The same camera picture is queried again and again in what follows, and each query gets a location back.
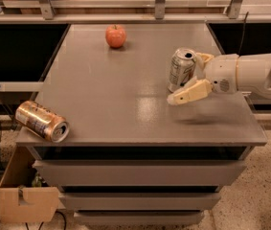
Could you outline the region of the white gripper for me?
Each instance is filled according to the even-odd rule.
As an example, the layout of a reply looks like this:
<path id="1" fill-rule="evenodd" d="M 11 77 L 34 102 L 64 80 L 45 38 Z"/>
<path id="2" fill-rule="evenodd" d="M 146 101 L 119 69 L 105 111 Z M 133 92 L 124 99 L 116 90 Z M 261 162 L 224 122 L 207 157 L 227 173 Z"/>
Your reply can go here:
<path id="1" fill-rule="evenodd" d="M 197 66 L 204 69 L 206 79 L 190 79 L 183 87 L 167 97 L 168 104 L 180 105 L 206 98 L 212 91 L 217 94 L 237 92 L 237 54 L 215 57 L 196 53 Z"/>

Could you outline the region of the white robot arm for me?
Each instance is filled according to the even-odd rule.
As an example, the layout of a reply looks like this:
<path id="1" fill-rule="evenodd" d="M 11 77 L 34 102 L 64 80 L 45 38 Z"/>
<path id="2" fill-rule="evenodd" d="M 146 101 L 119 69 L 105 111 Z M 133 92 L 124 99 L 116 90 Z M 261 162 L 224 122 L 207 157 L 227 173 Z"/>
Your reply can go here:
<path id="1" fill-rule="evenodd" d="M 271 53 L 213 56 L 180 48 L 171 59 L 168 103 L 185 104 L 238 91 L 271 99 Z"/>

